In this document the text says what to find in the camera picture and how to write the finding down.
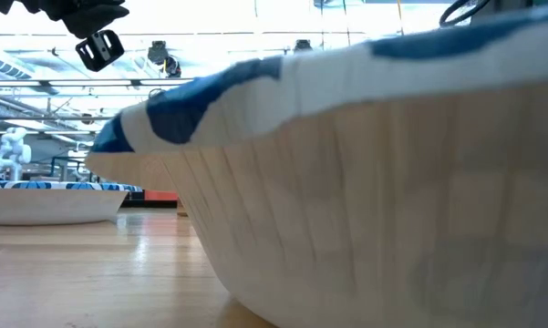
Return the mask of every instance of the metal beam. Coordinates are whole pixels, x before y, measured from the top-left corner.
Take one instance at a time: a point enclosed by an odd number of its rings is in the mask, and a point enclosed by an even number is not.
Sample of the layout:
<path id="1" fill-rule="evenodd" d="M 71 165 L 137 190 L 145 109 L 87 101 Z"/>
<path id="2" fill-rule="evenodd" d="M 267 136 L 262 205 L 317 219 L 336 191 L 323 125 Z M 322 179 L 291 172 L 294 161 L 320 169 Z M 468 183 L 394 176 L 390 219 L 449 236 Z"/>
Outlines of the metal beam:
<path id="1" fill-rule="evenodd" d="M 9 92 L 8 95 L 5 95 L 5 94 L 1 94 L 2 96 L 5 96 L 5 97 L 14 97 L 14 96 L 11 96 L 11 93 Z M 37 94 L 16 94 L 16 98 L 24 98 L 24 99 L 29 99 L 29 98 L 70 98 L 70 97 L 73 97 L 73 98 L 79 98 L 79 97 L 97 97 L 97 98 L 101 98 L 101 97 L 149 97 L 150 96 L 150 92 L 146 92 L 146 93 L 130 93 L 130 94 L 88 94 L 87 91 L 85 93 L 82 93 L 82 94 L 79 94 L 79 93 L 61 93 L 59 95 L 48 95 L 48 94 L 40 94 L 40 93 L 37 93 Z"/>
<path id="2" fill-rule="evenodd" d="M 114 117 L 92 117 L 92 118 L 82 118 L 82 117 L 0 117 L 0 121 L 5 121 L 8 119 L 17 119 L 17 120 L 34 120 L 34 121 L 71 121 L 71 120 L 80 120 L 80 121 L 95 121 L 95 120 L 110 120 Z"/>
<path id="3" fill-rule="evenodd" d="M 0 80 L 0 87 L 177 87 L 192 78 Z"/>
<path id="4" fill-rule="evenodd" d="M 6 134 L 6 131 L 0 131 L 0 136 Z M 99 131 L 37 131 L 37 130 L 28 130 L 27 135 L 41 135 L 41 136 L 67 136 L 67 135 L 81 135 L 81 136 L 95 136 Z M 73 140 L 73 142 L 85 142 L 85 140 Z"/>
<path id="5" fill-rule="evenodd" d="M 33 113 L 43 114 L 43 115 L 47 113 L 45 110 L 42 110 L 42 109 L 36 108 L 36 107 L 32 107 L 32 106 L 27 105 L 25 103 L 22 103 L 20 101 L 16 101 L 16 100 L 14 100 L 10 97 L 0 95 L 0 100 L 6 102 L 9 105 L 11 105 L 15 108 L 18 108 L 19 110 L 22 110 L 22 111 L 31 111 Z"/>

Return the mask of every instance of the cable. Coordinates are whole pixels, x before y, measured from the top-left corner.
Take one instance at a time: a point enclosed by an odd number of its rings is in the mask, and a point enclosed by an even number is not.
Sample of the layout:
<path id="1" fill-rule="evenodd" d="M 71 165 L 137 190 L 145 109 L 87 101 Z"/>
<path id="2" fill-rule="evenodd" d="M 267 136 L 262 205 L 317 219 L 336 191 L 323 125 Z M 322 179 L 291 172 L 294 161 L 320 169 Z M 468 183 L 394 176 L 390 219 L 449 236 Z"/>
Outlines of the cable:
<path id="1" fill-rule="evenodd" d="M 320 0 L 320 21 L 322 26 L 322 50 L 325 49 L 325 1 Z"/>
<path id="2" fill-rule="evenodd" d="M 348 38 L 348 46 L 350 46 L 350 25 L 348 23 L 348 15 L 346 14 L 346 0 L 343 0 L 343 9 L 345 9 L 346 37 Z"/>
<path id="3" fill-rule="evenodd" d="M 459 22 L 466 20 L 472 17 L 474 14 L 478 13 L 484 6 L 486 6 L 491 0 L 481 0 L 476 4 L 471 10 L 466 13 L 459 15 L 458 17 L 448 21 L 448 18 L 458 9 L 466 5 L 470 0 L 457 0 L 451 4 L 445 11 L 444 14 L 439 18 L 440 27 L 455 26 Z"/>
<path id="4" fill-rule="evenodd" d="M 71 100 L 73 100 L 73 97 L 71 97 L 69 100 L 67 100 L 63 105 L 57 107 L 57 109 L 55 109 L 51 114 L 56 114 L 63 106 L 68 105 L 71 102 Z"/>
<path id="5" fill-rule="evenodd" d="M 399 27 L 401 27 L 401 35 L 404 36 L 403 32 L 403 15 L 401 14 L 401 0 L 398 0 L 398 12 L 399 12 Z"/>
<path id="6" fill-rule="evenodd" d="M 153 88 L 152 90 L 150 90 L 150 92 L 148 93 L 148 98 L 152 98 L 154 96 L 157 96 L 159 94 L 162 94 L 164 93 L 165 91 L 160 88 L 160 87 L 157 87 L 157 88 Z"/>

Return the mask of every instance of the white bowl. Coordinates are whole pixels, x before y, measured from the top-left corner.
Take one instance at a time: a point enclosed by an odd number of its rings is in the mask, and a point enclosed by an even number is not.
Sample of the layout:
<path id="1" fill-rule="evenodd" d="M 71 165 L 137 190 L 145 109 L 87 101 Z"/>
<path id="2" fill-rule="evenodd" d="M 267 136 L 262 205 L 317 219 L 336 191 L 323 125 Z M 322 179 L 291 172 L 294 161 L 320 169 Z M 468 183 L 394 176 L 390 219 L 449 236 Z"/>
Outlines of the white bowl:
<path id="1" fill-rule="evenodd" d="M 0 225 L 112 220 L 127 191 L 0 189 Z"/>
<path id="2" fill-rule="evenodd" d="M 239 64 L 93 150 L 282 328 L 548 327 L 548 9 Z"/>
<path id="3" fill-rule="evenodd" d="M 280 327 L 546 326 L 548 84 L 338 109 L 98 173 L 173 182 L 223 285 Z"/>

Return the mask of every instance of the ceiling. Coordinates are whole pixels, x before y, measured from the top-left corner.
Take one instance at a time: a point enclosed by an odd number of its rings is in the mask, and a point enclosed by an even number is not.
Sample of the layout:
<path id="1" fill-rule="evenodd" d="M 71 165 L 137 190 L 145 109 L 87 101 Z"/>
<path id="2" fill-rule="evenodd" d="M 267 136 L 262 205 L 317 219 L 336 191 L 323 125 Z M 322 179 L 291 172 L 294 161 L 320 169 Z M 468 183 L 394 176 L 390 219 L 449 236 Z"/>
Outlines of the ceiling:
<path id="1" fill-rule="evenodd" d="M 52 22 L 42 13 L 31 15 L 15 3 L 9 15 L 0 14 L 0 60 L 32 79 L 159 78 L 159 68 L 146 55 L 152 41 L 164 40 L 171 55 L 181 62 L 182 77 L 202 77 L 239 61 L 282 55 L 297 39 L 309 39 L 316 50 L 327 50 L 398 36 L 402 30 L 416 33 L 434 29 L 449 2 L 414 0 L 401 6 L 400 20 L 396 1 L 365 4 L 346 0 L 346 10 L 341 5 L 321 10 L 314 0 L 129 0 L 126 7 L 130 15 L 109 26 L 119 35 L 126 54 L 98 73 L 83 67 L 75 52 L 79 40 L 69 35 L 61 22 Z M 0 72 L 0 79 L 13 77 Z M 55 87 L 49 94 L 29 87 L 0 87 L 0 96 L 37 108 L 34 116 L 113 116 L 148 98 L 153 88 Z M 0 116 L 29 115 L 2 100 L 0 110 Z M 54 129 L 99 130 L 104 123 L 48 124 Z M 9 125 L 0 122 L 0 129 Z M 29 139 L 41 148 L 37 152 L 40 156 L 60 152 L 61 145 L 74 146 L 60 139 L 47 144 L 45 136 Z"/>

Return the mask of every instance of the ceiling pipe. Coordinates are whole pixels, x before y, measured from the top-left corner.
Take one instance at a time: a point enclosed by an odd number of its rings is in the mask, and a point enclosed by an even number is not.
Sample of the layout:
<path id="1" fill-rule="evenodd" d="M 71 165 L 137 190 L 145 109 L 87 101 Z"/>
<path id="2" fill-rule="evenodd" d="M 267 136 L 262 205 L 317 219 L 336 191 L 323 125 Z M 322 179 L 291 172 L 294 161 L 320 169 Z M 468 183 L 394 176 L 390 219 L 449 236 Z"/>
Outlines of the ceiling pipe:
<path id="1" fill-rule="evenodd" d="M 18 108 L 19 110 L 31 111 L 33 113 L 37 113 L 37 114 L 40 114 L 40 115 L 48 115 L 48 113 L 45 110 L 42 110 L 40 108 L 36 108 L 36 107 L 30 106 L 30 105 L 27 105 L 23 102 L 14 100 L 10 97 L 0 95 L 0 100 L 4 101 L 8 105 L 12 105 L 13 107 Z"/>
<path id="2" fill-rule="evenodd" d="M 18 119 L 18 120 L 40 120 L 40 121 L 73 121 L 73 120 L 80 120 L 80 121 L 92 121 L 92 120 L 110 120 L 114 117 L 8 117 L 8 116 L 1 116 L 1 120 L 8 120 L 8 119 Z"/>
<path id="3" fill-rule="evenodd" d="M 300 34 L 320 34 L 320 31 L 264 31 L 266 34 L 274 34 L 274 35 L 286 35 L 286 34 L 292 34 L 292 35 L 300 35 Z M 344 30 L 329 30 L 328 33 L 332 34 L 346 34 L 346 31 Z M 358 33 L 358 34 L 365 34 L 365 31 L 351 31 L 351 33 Z M 130 37 L 135 36 L 139 40 L 141 37 L 147 37 L 147 38 L 157 38 L 159 36 L 243 36 L 243 35 L 252 35 L 253 31 L 229 31 L 229 32 L 174 32 L 174 33 L 118 33 L 118 36 L 124 36 L 124 37 Z M 29 35 L 25 34 L 17 34 L 17 33 L 0 33 L 0 36 L 18 36 L 18 37 L 29 37 Z M 32 37 L 59 37 L 59 38 L 68 38 L 68 35 L 65 34 L 33 34 Z M 61 50 L 66 51 L 75 51 L 72 48 L 62 48 Z M 7 50 L 8 52 L 27 52 L 27 51 L 38 51 L 38 50 Z"/>
<path id="4" fill-rule="evenodd" d="M 19 115 L 22 112 L 23 115 L 28 112 L 28 109 L 21 108 L 16 104 L 10 104 L 7 101 L 4 101 L 0 99 L 0 116 L 13 116 L 13 111 L 16 113 L 16 115 Z"/>
<path id="5" fill-rule="evenodd" d="M 29 112 L 30 111 L 30 112 L 33 112 L 35 114 L 45 115 L 45 116 L 48 116 L 50 118 L 53 118 L 49 113 L 47 113 L 43 109 L 32 107 L 32 106 L 27 105 L 25 103 L 22 103 L 20 101 L 14 100 L 10 97 L 5 97 L 5 96 L 0 95 L 0 102 L 3 103 L 3 104 L 1 104 L 2 108 L 9 107 L 9 108 L 20 110 L 22 112 Z M 18 116 L 13 117 L 12 114 L 11 114 L 11 115 L 6 115 L 5 117 L 9 117 L 9 119 L 24 119 L 25 117 L 28 117 L 28 116 L 24 115 L 24 116 L 21 116 L 21 117 L 18 117 Z M 32 120 L 42 120 L 42 117 L 41 118 L 33 117 Z M 68 123 L 65 123 L 65 122 L 58 122 L 58 124 L 60 124 L 60 126 L 63 126 L 65 128 L 77 129 L 77 127 L 75 127 L 73 125 L 70 125 Z M 58 125 L 52 125 L 51 124 L 50 126 L 52 128 L 60 128 L 60 126 L 58 126 Z"/>
<path id="6" fill-rule="evenodd" d="M 0 73 L 16 80 L 27 80 L 36 77 L 35 71 L 31 67 L 26 66 L 20 60 L 13 58 L 6 53 L 0 53 Z M 58 91 L 52 87 L 34 89 L 40 92 L 46 92 L 49 95 L 56 95 L 58 93 Z"/>
<path id="7" fill-rule="evenodd" d="M 8 133 L 7 131 L 0 131 L 0 134 Z M 36 130 L 28 130 L 26 134 L 28 135 L 48 135 L 48 136 L 65 136 L 65 135 L 96 135 L 99 131 L 57 131 L 57 130 L 44 130 L 44 131 L 36 131 Z"/>
<path id="8" fill-rule="evenodd" d="M 38 98 L 69 98 L 69 97 L 97 97 L 97 98 L 101 98 L 101 97 L 149 97 L 150 96 L 150 92 L 139 92 L 139 93 L 124 93 L 124 94 L 93 94 L 93 95 L 90 95 L 88 93 L 85 93 L 85 94 L 79 94 L 79 93 L 65 93 L 65 94 L 60 94 L 60 95 L 55 95 L 55 96 L 51 96 L 51 95 L 40 95 L 40 94 L 36 94 L 36 95 L 16 95 L 17 98 L 25 98 L 25 99 L 38 99 Z"/>
<path id="9" fill-rule="evenodd" d="M 113 79 L 51 79 L 0 80 L 0 87 L 177 87 L 193 81 L 180 78 L 113 78 Z"/>
<path id="10" fill-rule="evenodd" d="M 61 56 L 57 53 L 57 48 L 56 48 L 56 47 L 52 48 L 49 52 L 50 52 L 51 55 L 53 55 L 56 59 L 62 61 L 62 62 L 65 63 L 67 66 L 73 68 L 76 72 L 78 72 L 78 73 L 81 74 L 82 76 L 91 79 L 91 77 L 90 77 L 88 74 L 86 74 L 84 71 L 82 71 L 81 69 L 75 67 L 73 64 L 67 62 L 65 59 L 61 58 Z"/>
<path id="11" fill-rule="evenodd" d="M 5 134 L 5 131 L 0 131 L 0 137 L 2 137 Z M 79 147 L 80 145 L 84 145 L 86 147 L 90 147 L 93 145 L 93 134 L 83 135 L 84 139 L 74 139 L 70 138 L 67 135 L 58 135 L 58 134 L 44 134 L 44 133 L 36 133 L 36 131 L 28 131 L 28 135 L 33 136 L 40 136 L 41 138 L 52 138 L 59 141 L 66 142 L 68 144 L 74 145 L 75 147 Z"/>

